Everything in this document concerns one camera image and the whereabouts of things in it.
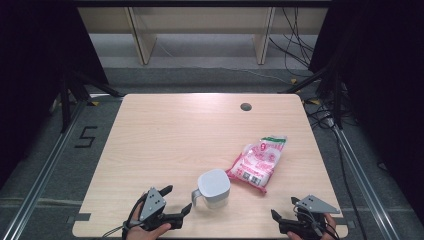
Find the black metal stand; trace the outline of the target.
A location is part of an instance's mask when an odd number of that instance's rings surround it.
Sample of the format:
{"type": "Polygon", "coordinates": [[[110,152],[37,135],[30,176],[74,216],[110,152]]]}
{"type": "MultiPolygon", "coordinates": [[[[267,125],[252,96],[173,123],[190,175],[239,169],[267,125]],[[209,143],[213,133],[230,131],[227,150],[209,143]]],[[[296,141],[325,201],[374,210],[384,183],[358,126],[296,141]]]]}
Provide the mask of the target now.
{"type": "Polygon", "coordinates": [[[288,90],[282,91],[282,94],[294,94],[306,86],[312,84],[316,80],[321,80],[317,94],[320,98],[327,98],[328,96],[333,97],[333,108],[331,115],[336,126],[340,129],[342,126],[342,113],[341,113],[341,80],[338,72],[338,68],[334,64],[327,64],[325,67],[307,77],[301,83],[294,85],[288,90]]]}
{"type": "Polygon", "coordinates": [[[114,90],[107,84],[100,83],[90,78],[86,74],[74,70],[66,72],[60,80],[62,132],[64,132],[71,123],[69,94],[72,94],[77,101],[87,102],[90,99],[90,94],[86,89],[86,85],[94,86],[113,97],[124,97],[123,93],[114,90]]]}

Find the person's right hand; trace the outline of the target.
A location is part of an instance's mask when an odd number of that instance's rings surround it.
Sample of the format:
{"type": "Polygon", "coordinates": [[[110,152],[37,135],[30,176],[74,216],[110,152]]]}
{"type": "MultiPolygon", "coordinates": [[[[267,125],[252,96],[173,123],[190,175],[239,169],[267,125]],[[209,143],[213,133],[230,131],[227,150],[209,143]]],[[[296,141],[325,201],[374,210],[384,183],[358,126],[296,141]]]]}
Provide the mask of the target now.
{"type": "MultiPolygon", "coordinates": [[[[320,240],[338,240],[336,234],[336,221],[328,213],[324,214],[324,218],[326,221],[326,230],[324,231],[320,240]]],[[[299,235],[291,231],[287,233],[287,236],[290,240],[304,240],[299,235]]]]}

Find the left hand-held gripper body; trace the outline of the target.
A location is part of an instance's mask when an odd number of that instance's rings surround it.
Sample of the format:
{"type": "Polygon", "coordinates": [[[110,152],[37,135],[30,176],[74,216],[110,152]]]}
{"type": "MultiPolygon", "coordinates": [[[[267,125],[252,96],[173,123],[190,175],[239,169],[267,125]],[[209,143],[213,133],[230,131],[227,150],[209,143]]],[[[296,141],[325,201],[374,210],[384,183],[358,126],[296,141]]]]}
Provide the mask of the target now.
{"type": "Polygon", "coordinates": [[[171,225],[171,230],[181,229],[184,216],[180,213],[165,214],[166,200],[155,187],[147,192],[143,199],[143,207],[138,217],[143,230],[153,231],[165,223],[171,225]]]}

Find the dark curtain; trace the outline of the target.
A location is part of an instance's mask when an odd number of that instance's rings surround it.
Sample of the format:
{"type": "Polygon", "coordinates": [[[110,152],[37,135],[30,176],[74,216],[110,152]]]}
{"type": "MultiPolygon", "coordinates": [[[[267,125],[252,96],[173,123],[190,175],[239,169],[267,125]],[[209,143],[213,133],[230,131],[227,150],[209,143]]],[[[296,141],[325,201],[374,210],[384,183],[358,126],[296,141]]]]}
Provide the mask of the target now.
{"type": "Polygon", "coordinates": [[[0,0],[0,189],[74,72],[108,82],[72,0],[0,0]]]}
{"type": "Polygon", "coordinates": [[[365,9],[342,80],[363,130],[424,222],[424,0],[332,0],[310,69],[330,60],[365,9]]]}

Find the aluminium floor rail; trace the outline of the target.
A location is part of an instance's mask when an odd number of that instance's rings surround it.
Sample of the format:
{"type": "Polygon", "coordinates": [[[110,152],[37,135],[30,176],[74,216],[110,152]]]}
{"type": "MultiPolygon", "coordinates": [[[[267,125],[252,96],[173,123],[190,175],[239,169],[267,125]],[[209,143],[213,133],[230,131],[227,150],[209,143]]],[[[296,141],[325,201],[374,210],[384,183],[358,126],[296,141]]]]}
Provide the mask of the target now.
{"type": "Polygon", "coordinates": [[[16,214],[10,221],[5,232],[0,236],[0,240],[19,240],[85,106],[85,102],[78,102],[75,105],[68,126],[60,131],[54,142],[54,146],[37,174],[37,178],[19,204],[16,214]]]}
{"type": "Polygon", "coordinates": [[[364,196],[383,238],[385,240],[400,240],[400,236],[395,229],[392,219],[370,183],[344,131],[336,126],[335,133],[340,141],[340,146],[346,157],[347,164],[352,171],[353,177],[364,196]]]}

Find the clear jar with white lid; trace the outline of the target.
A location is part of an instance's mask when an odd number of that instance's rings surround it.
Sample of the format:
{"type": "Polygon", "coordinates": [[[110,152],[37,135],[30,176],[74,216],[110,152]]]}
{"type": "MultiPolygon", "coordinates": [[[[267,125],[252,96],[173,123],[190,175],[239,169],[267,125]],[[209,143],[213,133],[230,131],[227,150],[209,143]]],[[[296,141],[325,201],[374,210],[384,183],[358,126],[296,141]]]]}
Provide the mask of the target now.
{"type": "Polygon", "coordinates": [[[209,209],[223,207],[228,202],[231,183],[226,172],[213,169],[200,175],[197,179],[197,189],[191,193],[191,201],[197,205],[197,199],[203,197],[209,209]]]}

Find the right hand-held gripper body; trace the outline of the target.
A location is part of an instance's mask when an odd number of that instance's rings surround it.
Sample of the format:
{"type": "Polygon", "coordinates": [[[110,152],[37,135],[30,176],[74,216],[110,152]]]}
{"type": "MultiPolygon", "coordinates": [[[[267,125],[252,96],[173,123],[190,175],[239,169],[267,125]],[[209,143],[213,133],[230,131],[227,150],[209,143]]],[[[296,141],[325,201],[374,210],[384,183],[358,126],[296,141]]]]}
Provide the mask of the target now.
{"type": "Polygon", "coordinates": [[[308,195],[294,205],[296,220],[281,219],[278,222],[281,234],[289,231],[296,233],[304,240],[320,240],[326,230],[325,213],[339,214],[340,211],[323,200],[308,195]]]}

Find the pink and white plastic bag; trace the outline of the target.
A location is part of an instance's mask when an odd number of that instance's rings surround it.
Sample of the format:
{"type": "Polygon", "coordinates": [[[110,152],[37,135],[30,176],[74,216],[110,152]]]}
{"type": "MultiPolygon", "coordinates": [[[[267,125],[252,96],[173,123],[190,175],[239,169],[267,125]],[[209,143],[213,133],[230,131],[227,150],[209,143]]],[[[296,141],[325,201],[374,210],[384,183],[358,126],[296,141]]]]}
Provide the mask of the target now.
{"type": "Polygon", "coordinates": [[[245,182],[262,193],[271,179],[287,142],[285,136],[266,136],[248,144],[226,170],[230,179],[245,182]]]}

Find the beige wooden shelf unit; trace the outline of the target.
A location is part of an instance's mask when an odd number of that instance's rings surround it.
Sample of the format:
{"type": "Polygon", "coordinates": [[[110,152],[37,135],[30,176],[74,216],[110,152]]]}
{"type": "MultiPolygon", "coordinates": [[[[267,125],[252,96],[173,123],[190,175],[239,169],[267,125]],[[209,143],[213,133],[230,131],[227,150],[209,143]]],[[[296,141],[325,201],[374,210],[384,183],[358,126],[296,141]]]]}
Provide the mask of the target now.
{"type": "Polygon", "coordinates": [[[320,33],[327,10],[301,7],[80,7],[88,32],[130,34],[139,62],[149,63],[159,34],[250,34],[257,63],[265,63],[269,36],[296,27],[320,33]]]}

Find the person's left hand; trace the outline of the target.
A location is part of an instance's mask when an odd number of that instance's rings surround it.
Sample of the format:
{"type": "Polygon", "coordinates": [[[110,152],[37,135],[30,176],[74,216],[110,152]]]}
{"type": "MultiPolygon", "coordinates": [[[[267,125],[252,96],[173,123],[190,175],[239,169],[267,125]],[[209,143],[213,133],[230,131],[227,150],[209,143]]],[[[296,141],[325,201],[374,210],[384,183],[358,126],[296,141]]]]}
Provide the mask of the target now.
{"type": "Polygon", "coordinates": [[[169,223],[165,223],[153,231],[145,231],[141,227],[131,228],[125,240],[156,240],[171,229],[169,223]]]}

